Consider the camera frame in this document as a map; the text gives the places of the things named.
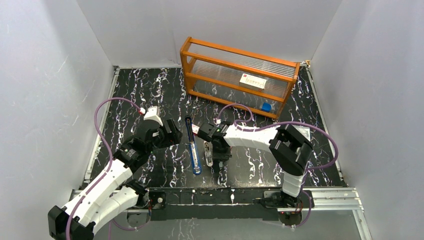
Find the red white staple box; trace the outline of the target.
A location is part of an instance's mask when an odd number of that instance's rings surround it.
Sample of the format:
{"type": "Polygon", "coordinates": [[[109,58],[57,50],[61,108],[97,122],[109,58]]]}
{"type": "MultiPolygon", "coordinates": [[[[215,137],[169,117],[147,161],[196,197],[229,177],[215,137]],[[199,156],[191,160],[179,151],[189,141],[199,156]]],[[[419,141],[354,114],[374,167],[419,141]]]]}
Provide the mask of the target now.
{"type": "Polygon", "coordinates": [[[199,132],[199,126],[197,126],[197,125],[193,124],[191,127],[192,127],[192,132],[193,132],[193,134],[194,134],[194,135],[197,135],[197,134],[198,134],[198,132],[199,132]]]}

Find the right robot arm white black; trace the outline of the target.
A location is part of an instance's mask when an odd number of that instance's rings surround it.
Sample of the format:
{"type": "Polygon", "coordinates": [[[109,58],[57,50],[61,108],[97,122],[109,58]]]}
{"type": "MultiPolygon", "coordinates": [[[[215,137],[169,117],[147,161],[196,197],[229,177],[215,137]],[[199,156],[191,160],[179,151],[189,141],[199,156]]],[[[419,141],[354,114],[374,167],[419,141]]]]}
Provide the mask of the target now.
{"type": "Polygon", "coordinates": [[[202,140],[212,143],[213,150],[247,147],[267,151],[284,172],[282,202],[295,207],[302,199],[301,185],[313,145],[291,124],[249,127],[233,122],[202,123],[195,131],[202,140]]]}

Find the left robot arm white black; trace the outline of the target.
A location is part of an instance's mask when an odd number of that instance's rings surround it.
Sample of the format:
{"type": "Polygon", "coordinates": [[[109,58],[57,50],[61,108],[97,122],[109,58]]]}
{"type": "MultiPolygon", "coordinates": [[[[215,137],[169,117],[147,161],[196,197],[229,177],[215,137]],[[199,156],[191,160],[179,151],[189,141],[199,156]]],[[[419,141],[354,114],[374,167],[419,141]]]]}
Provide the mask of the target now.
{"type": "Polygon", "coordinates": [[[150,205],[149,190],[138,180],[128,181],[152,152],[178,145],[182,133],[171,118],[159,116],[157,106],[143,113],[137,133],[125,140],[105,169],[76,197],[48,212],[50,236],[55,240],[92,240],[105,224],[126,209],[150,205]]]}

